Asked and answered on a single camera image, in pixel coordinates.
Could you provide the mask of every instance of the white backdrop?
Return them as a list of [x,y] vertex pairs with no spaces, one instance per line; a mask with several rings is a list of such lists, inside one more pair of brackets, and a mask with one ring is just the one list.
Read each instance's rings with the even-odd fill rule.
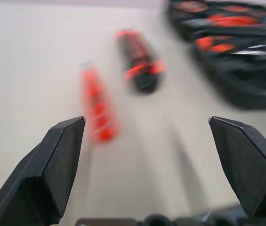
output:
[[[107,145],[92,145],[85,133],[61,225],[79,217],[175,217],[237,203],[208,117],[243,121],[266,136],[266,111],[224,102],[190,58],[190,46],[168,27],[162,2],[149,3],[0,3],[0,188],[52,125],[84,114],[81,63],[99,68],[120,121],[120,136]],[[123,80],[115,32],[125,28],[143,31],[165,63],[163,86],[152,95],[135,95]]]

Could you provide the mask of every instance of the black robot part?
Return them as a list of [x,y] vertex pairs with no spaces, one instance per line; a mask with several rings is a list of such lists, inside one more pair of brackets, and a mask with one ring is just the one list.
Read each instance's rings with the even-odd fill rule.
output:
[[249,217],[266,217],[266,139],[254,127],[212,117],[223,171]]
[[64,215],[76,175],[85,121],[52,127],[0,189],[0,226],[48,226]]

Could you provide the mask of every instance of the white table surface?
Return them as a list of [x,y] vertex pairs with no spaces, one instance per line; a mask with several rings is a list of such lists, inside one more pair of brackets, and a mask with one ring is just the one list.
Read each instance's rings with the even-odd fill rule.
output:
[[[0,188],[51,126],[84,115],[81,63],[92,60],[101,71],[120,122],[120,135],[106,145],[92,145],[87,126],[60,225],[235,204],[208,117],[242,121],[266,137],[266,111],[224,102],[165,22],[162,2],[139,3],[0,3]],[[126,28],[143,31],[167,68],[152,95],[134,94],[123,80],[115,32]]]

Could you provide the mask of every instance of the black tool case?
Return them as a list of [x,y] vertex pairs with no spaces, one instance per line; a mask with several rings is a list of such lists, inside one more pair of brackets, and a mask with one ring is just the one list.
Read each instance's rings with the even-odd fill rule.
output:
[[[229,58],[228,55],[223,53],[211,53],[210,51],[202,50],[196,43],[196,40],[200,38],[220,34],[223,36],[220,30],[209,30],[200,31],[193,35],[192,54],[195,56],[199,66],[222,96],[231,104],[244,109],[266,109],[266,73],[259,70],[259,64],[256,67],[247,59],[241,60],[239,56],[231,58],[231,55],[229,55]],[[235,51],[242,51],[247,46],[247,43],[255,45],[255,43],[260,43],[260,41],[266,41],[265,35],[238,35],[237,38],[241,39],[242,42],[235,47]],[[264,66],[264,63],[266,64],[266,61],[262,61],[261,66]],[[244,67],[246,72],[234,72],[235,67],[240,66]]]
[[[198,12],[187,12],[178,8],[178,4],[197,2]],[[231,12],[229,7],[249,8],[251,12]],[[211,15],[252,16],[257,24],[247,26],[222,26],[214,24]],[[266,6],[233,1],[204,1],[204,0],[170,0],[166,15],[175,30],[186,41],[192,41],[192,34],[210,28],[222,28],[224,31],[245,34],[266,34]]]

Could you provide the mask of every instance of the screwdriver set case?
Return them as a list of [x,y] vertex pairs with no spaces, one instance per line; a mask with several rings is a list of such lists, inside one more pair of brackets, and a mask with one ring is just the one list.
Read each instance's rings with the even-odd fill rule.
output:
[[233,1],[170,0],[166,14],[186,41],[196,31],[266,34],[266,6]]
[[266,109],[266,37],[200,31],[192,54],[205,75],[231,104]]

